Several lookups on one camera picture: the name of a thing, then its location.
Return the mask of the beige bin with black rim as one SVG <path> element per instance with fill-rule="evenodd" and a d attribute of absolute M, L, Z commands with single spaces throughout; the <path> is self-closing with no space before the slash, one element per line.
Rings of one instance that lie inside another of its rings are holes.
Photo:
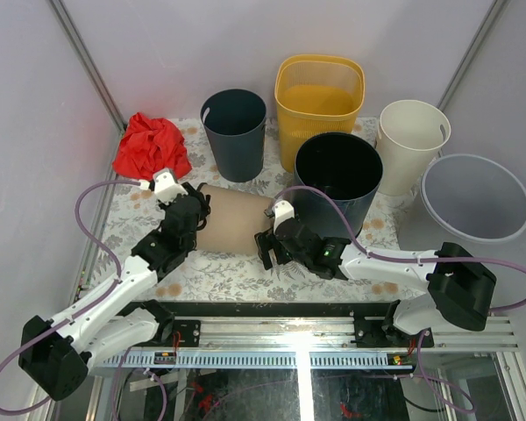
<path fill-rule="evenodd" d="M 210 196 L 210 214 L 206 226 L 197 233 L 197 248 L 212 253 L 257 255 L 255 235 L 272 224 L 265 214 L 272 199 L 208 184 L 201 192 Z"/>

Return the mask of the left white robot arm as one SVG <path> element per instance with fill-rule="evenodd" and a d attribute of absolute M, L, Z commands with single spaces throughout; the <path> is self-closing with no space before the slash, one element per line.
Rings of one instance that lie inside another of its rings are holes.
<path fill-rule="evenodd" d="M 210 214 L 210 196 L 187 182 L 155 195 L 164 218 L 108 280 L 55 316 L 35 316 L 24 325 L 18 365 L 55 402 L 72 395 L 96 364 L 125 348 L 148 341 L 164 346 L 173 339 L 174 316 L 154 300 L 125 318 L 116 316 L 195 250 Z"/>

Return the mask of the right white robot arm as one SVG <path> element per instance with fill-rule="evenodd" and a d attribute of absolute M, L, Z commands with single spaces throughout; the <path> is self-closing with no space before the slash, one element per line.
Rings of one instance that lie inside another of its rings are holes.
<path fill-rule="evenodd" d="M 296 218 L 254 236 L 266 269 L 295 261 L 326 280 L 374 279 L 420 291 L 393 301 L 382 321 L 355 327 L 356 340 L 368 346 L 406 346 L 420 332 L 453 325 L 470 332 L 486 328 L 495 275 L 469 263 L 461 246 L 445 242 L 437 251 L 390 251 L 387 260 L 361 252 L 349 239 L 321 238 Z"/>

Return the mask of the slate blue tapered bin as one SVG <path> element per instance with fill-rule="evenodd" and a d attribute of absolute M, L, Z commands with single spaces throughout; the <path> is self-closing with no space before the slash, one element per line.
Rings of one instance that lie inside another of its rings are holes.
<path fill-rule="evenodd" d="M 263 168 L 267 107 L 246 89 L 226 89 L 210 96 L 200 117 L 221 176 L 249 182 Z"/>

